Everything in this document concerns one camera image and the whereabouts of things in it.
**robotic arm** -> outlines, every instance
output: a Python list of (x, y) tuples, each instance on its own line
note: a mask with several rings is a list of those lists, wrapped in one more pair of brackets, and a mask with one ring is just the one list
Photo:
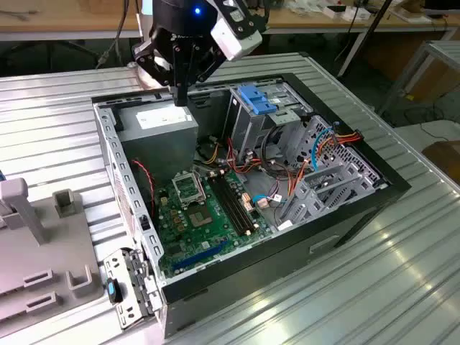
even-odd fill
[(249, 54), (262, 42), (267, 17), (243, 0), (153, 0), (149, 39), (134, 48), (137, 64), (169, 86), (176, 106), (188, 87), (205, 81), (226, 59)]

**blue pcie slot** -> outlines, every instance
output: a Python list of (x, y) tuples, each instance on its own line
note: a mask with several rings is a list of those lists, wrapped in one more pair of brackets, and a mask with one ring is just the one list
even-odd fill
[(222, 249), (225, 247), (226, 243), (227, 241), (222, 241), (218, 246), (209, 248), (205, 250), (204, 252), (193, 255), (192, 257), (188, 257), (187, 259), (184, 259), (178, 262), (177, 264), (174, 264), (172, 266), (172, 269), (179, 270), (180, 268), (185, 268), (187, 266), (196, 264), (197, 262), (200, 262), (202, 259), (212, 257), (213, 255), (220, 253)]
[(253, 85), (239, 86), (238, 91), (241, 93), (241, 97), (252, 107), (256, 115), (273, 113), (277, 110), (277, 107), (269, 103), (265, 98), (263, 92), (257, 90)]

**green motherboard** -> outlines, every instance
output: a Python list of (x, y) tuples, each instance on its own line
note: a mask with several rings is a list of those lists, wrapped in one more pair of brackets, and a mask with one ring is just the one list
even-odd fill
[[(241, 198), (245, 190), (235, 173), (228, 172), (223, 178), (234, 193), (235, 200)], [(219, 203), (210, 180), (200, 178), (200, 182), (206, 195), (205, 201), (191, 203), (185, 208), (181, 206), (172, 182), (157, 190), (157, 232), (165, 250), (160, 268), (166, 277), (200, 266), (272, 234), (270, 226), (257, 210), (246, 212), (249, 220), (256, 224), (254, 231), (239, 234)]]

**metal bracket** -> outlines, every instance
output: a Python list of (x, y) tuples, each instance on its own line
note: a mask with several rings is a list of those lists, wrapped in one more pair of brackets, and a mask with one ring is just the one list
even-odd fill
[(155, 278), (138, 252), (119, 249), (103, 265), (107, 275), (118, 280), (122, 301), (116, 305), (120, 328), (126, 329), (155, 315), (163, 307)]

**aluminum extrusion table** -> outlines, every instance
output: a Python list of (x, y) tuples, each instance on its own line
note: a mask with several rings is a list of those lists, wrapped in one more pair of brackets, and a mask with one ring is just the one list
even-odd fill
[[(458, 344), (459, 188), (412, 150), (316, 62), (247, 57), (211, 81), (297, 75), (388, 161), (412, 189), (351, 243), (175, 336), (171, 344)], [(109, 184), (90, 97), (138, 91), (128, 68), (0, 80), (0, 169), (30, 199), (83, 196), (96, 256), (128, 244)], [(0, 339), (0, 344), (160, 344), (155, 322), (121, 334), (107, 294)]]
[(412, 59), (406, 65), (398, 79), (393, 83), (382, 105), (377, 110), (382, 115), (388, 107), (395, 101), (399, 92), (406, 88), (411, 78), (417, 77), (417, 74), (424, 72), (423, 66), (427, 59), (430, 62), (438, 59), (450, 68), (460, 72), (460, 41), (427, 41), (424, 42)]

